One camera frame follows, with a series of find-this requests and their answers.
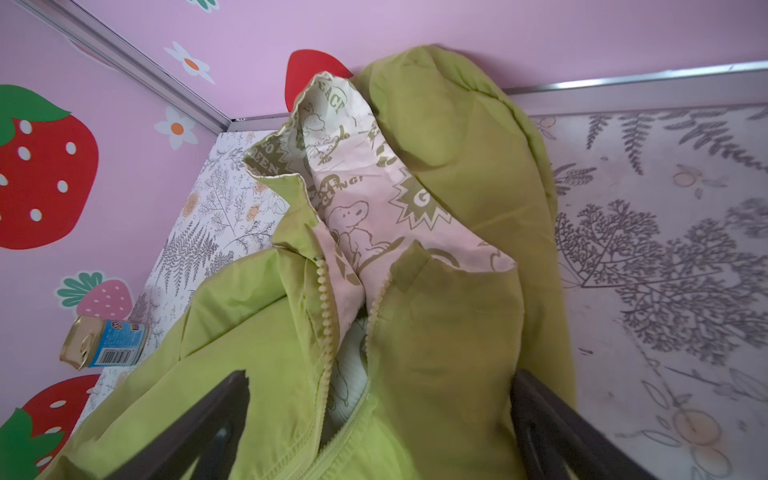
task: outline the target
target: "cartoon dog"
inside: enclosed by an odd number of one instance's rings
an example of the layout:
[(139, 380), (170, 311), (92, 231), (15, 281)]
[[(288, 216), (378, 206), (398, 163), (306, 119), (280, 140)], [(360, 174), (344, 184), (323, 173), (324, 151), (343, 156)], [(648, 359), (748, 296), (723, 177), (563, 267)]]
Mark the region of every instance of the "cartoon dog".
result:
[(373, 243), (373, 235), (358, 225), (368, 217), (368, 202), (359, 201), (349, 207), (336, 207), (328, 216), (328, 226), (342, 251), (352, 254), (352, 268), (357, 271), (365, 259), (380, 255), (390, 242)]

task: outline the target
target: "strawberry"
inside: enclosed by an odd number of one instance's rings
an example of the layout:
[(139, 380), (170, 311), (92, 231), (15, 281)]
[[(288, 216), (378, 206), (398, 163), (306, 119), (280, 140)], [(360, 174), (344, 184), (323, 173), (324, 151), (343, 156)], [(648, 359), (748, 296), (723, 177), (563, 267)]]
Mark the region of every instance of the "strawberry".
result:
[(97, 167), (82, 122), (33, 91), (0, 85), (0, 247), (41, 247), (71, 232)]
[(0, 427), (0, 478), (32, 480), (69, 439), (98, 375), (49, 386)]
[(67, 288), (56, 290), (63, 297), (61, 306), (77, 306), (78, 315), (97, 316), (105, 320), (123, 320), (131, 314), (133, 302), (128, 287), (120, 280), (102, 282), (100, 272), (89, 275), (82, 272), (77, 279), (65, 278), (62, 283)]

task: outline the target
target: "blue can label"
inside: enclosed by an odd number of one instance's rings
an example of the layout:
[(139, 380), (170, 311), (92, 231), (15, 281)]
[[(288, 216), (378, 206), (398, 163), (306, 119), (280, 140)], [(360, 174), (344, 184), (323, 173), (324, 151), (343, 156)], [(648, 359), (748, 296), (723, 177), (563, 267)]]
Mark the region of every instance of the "blue can label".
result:
[(141, 323), (106, 322), (90, 366), (129, 366), (136, 363), (147, 336)]

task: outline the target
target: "pink wall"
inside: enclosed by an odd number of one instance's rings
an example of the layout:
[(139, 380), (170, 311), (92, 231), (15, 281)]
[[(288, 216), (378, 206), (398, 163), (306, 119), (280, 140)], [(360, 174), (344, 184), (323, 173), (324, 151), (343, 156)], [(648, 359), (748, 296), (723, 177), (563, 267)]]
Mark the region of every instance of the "pink wall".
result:
[[(105, 280), (124, 281), (134, 296), (141, 292), (215, 136), (195, 125), (187, 130), (197, 144), (173, 150), (170, 136), (154, 128), (166, 121), (166, 102), (82, 54), (12, 0), (0, 0), (0, 45), (0, 84), (26, 88), (71, 111), (98, 145), (96, 178), (69, 235), (30, 250), (0, 248), (2, 424), (14, 407), (77, 375), (58, 361), (74, 320), (74, 310), (62, 308), (55, 295), (61, 279), (100, 271)], [(47, 159), (33, 149), (29, 162), (38, 160)], [(14, 161), (21, 160), (0, 147), (0, 174)], [(8, 228), (7, 209), (3, 197), (0, 229)], [(40, 224), (48, 218), (43, 212)]]
[[(355, 71), (438, 43), (503, 88), (768, 59), (765, 0), (80, 3), (232, 118), (285, 111), (286, 63), (300, 48)], [(215, 83), (164, 50), (174, 41)]]

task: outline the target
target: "white flower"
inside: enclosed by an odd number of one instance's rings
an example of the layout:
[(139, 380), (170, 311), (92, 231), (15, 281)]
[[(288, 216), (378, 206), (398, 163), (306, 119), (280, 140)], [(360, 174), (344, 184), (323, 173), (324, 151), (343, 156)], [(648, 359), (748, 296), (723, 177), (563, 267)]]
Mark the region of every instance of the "white flower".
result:
[(176, 42), (174, 42), (174, 48), (175, 50), (172, 48), (164, 47), (165, 51), (167, 51), (171, 57), (176, 58), (181, 62), (181, 66), (184, 67), (184, 70), (186, 70), (188, 74), (192, 75), (193, 77), (205, 78), (210, 83), (216, 84), (216, 82), (208, 74), (210, 67), (207, 63), (202, 60), (198, 60), (197, 58), (192, 58), (189, 52), (184, 50), (184, 47)]
[(182, 117), (173, 107), (165, 109), (165, 119), (154, 125), (154, 129), (170, 138), (170, 147), (178, 150), (181, 144), (197, 145), (197, 137), (192, 133), (194, 121), (189, 117)]

